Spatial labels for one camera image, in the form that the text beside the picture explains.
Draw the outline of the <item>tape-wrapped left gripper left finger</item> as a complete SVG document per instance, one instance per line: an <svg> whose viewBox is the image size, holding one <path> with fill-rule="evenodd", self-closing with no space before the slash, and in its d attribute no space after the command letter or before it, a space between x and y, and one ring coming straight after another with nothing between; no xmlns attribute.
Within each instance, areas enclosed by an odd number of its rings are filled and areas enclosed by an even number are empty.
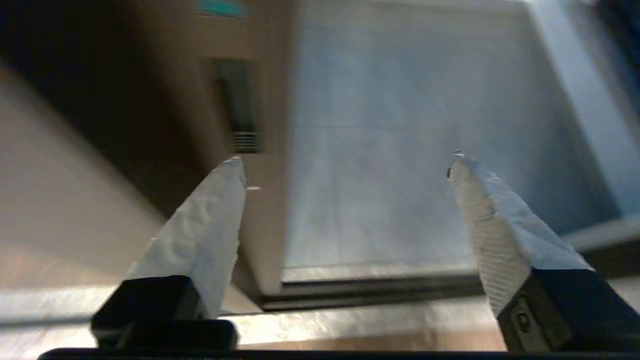
<svg viewBox="0 0 640 360"><path fill-rule="evenodd" d="M218 315L238 259L246 194L238 156L206 175L93 315L98 348L235 347L233 324Z"/></svg>

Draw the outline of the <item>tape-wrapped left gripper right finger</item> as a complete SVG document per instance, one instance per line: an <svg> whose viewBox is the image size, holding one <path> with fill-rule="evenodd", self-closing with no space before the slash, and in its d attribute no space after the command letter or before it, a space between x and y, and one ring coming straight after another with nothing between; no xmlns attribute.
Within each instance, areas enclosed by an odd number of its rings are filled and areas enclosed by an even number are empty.
<svg viewBox="0 0 640 360"><path fill-rule="evenodd" d="M638 353L639 314L495 173L455 152L447 178L512 353Z"/></svg>

